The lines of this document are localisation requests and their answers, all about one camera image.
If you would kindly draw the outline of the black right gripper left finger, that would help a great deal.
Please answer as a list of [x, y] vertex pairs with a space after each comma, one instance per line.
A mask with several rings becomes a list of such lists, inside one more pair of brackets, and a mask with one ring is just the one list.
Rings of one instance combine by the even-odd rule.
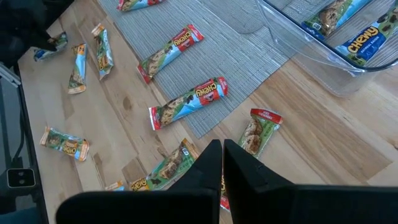
[[59, 206], [56, 224], [218, 224], [222, 158], [214, 139], [169, 189], [81, 193]]

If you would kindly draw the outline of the grey woven placemat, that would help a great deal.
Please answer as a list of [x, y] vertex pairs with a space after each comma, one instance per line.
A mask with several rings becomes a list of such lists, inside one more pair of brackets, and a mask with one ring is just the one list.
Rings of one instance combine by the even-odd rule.
[[129, 12], [117, 10], [119, 0], [98, 0], [140, 59], [159, 50], [187, 24], [204, 40], [184, 51], [155, 77], [167, 98], [173, 99], [211, 77], [225, 77], [228, 95], [184, 118], [201, 138], [239, 106], [287, 56], [277, 50], [266, 27], [240, 34], [200, 0], [165, 0]]

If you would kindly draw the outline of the red Chewy granola bar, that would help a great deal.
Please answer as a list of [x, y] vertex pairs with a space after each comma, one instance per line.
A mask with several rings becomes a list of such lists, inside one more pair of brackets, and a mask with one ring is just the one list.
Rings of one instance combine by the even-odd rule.
[[143, 80], [146, 83], [150, 83], [161, 69], [181, 55], [182, 52], [204, 38], [204, 35], [193, 24], [185, 26], [161, 49], [139, 62], [137, 69]]
[[193, 113], [228, 94], [228, 84], [224, 77], [214, 77], [188, 92], [170, 100], [163, 106], [149, 108], [153, 130]]
[[119, 0], [117, 9], [120, 11], [130, 11], [142, 9], [162, 3], [164, 0]]
[[238, 145], [256, 159], [283, 122], [283, 117], [272, 110], [252, 108], [251, 119], [242, 133]]

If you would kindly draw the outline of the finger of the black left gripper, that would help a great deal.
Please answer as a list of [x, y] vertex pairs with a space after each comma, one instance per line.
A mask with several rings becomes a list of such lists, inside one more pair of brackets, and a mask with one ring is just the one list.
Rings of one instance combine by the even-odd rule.
[[37, 47], [38, 49], [49, 50], [55, 52], [56, 45], [51, 42], [51, 36], [43, 29], [35, 29], [30, 32], [30, 46]]

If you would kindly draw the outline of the silver aluminium bracket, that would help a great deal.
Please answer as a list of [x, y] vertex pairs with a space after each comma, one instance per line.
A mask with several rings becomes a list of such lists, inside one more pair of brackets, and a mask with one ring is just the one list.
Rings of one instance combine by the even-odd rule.
[[11, 85], [18, 88], [21, 85], [21, 79], [2, 62], [0, 62], [0, 77], [7, 80]]

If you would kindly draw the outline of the black frame rail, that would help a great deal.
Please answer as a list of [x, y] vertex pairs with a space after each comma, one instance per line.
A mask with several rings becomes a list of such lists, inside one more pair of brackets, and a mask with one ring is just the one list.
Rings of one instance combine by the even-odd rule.
[[[23, 89], [0, 82], [0, 224], [49, 224]], [[8, 169], [32, 169], [34, 187], [9, 188]]]

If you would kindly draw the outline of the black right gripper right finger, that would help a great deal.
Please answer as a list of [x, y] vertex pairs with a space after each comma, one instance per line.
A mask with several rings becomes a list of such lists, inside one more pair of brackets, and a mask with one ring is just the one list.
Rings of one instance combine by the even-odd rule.
[[398, 187], [295, 184], [224, 141], [234, 224], [398, 224]]

